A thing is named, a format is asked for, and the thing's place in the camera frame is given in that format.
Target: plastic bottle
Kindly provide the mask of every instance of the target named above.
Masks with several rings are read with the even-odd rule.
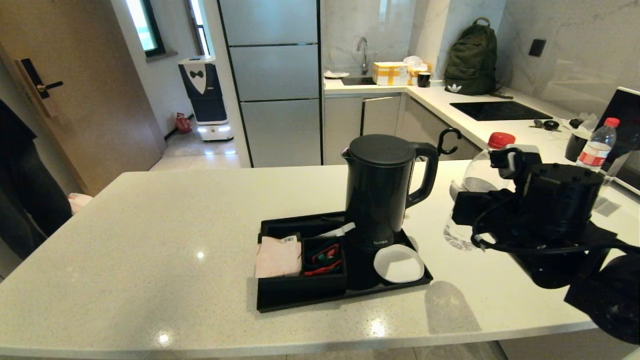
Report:
[[[597,129],[584,146],[578,161],[575,164],[579,167],[591,169],[595,172],[600,170],[609,152],[616,143],[616,127],[620,125],[620,120],[614,117],[607,117],[604,126]]]
[[[491,159],[489,158],[489,152],[493,150],[500,150],[501,148],[515,143],[515,136],[507,133],[493,133],[489,138],[489,147],[478,155],[475,156],[462,179],[462,186],[459,186],[459,191],[470,192],[488,192],[492,190],[500,190],[509,186],[509,180],[503,179],[498,173],[498,169],[491,167]],[[449,245],[456,247],[460,250],[473,250],[476,247],[471,243],[471,227],[466,225],[456,224],[451,215],[447,220],[447,225],[444,228],[444,238]]]

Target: black cable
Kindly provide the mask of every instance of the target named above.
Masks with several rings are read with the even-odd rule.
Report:
[[[511,199],[512,198],[506,198],[503,201],[500,201],[499,203],[497,203],[496,205],[488,208],[482,214],[480,214],[480,216],[476,219],[476,221],[474,221],[474,224],[471,227],[471,242],[476,247],[484,247],[487,249],[492,249],[492,250],[501,251],[501,252],[508,252],[510,254],[516,254],[516,255],[561,255],[561,254],[573,254],[576,252],[585,252],[585,251],[596,250],[596,249],[618,249],[618,250],[629,250],[629,251],[640,253],[640,247],[633,246],[627,243],[620,243],[620,242],[598,243],[598,244],[592,244],[592,245],[577,245],[575,247],[558,247],[553,249],[524,249],[524,248],[494,244],[486,241],[485,239],[482,239],[476,230],[478,224],[480,223],[480,220],[484,218],[487,214],[505,205]]]

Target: red bottle cap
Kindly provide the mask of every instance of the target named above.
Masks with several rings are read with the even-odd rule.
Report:
[[[607,120],[604,121],[606,126],[618,127],[620,125],[620,119],[616,119],[614,117],[607,117]]]
[[[493,133],[489,137],[489,147],[497,150],[515,142],[516,137],[507,133]]]

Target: black mug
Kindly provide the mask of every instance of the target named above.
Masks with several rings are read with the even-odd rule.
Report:
[[[428,88],[429,87],[429,79],[431,78],[430,72],[419,72],[418,73],[418,87],[419,88]]]
[[[575,133],[571,134],[569,138],[569,142],[566,143],[566,150],[564,151],[564,157],[569,161],[577,161],[578,156],[584,149],[584,146],[587,144],[587,141],[590,137],[590,134],[578,133],[577,136]]]
[[[420,188],[408,194],[418,156],[429,162]],[[349,165],[345,222],[355,223],[357,246],[377,250],[392,245],[402,229],[404,210],[431,193],[438,151],[429,143],[365,135],[353,140],[342,157]]]

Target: kitchen sink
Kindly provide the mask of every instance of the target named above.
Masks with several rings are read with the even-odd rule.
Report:
[[[342,83],[346,86],[351,85],[375,85],[376,82],[373,81],[373,78],[342,78]]]

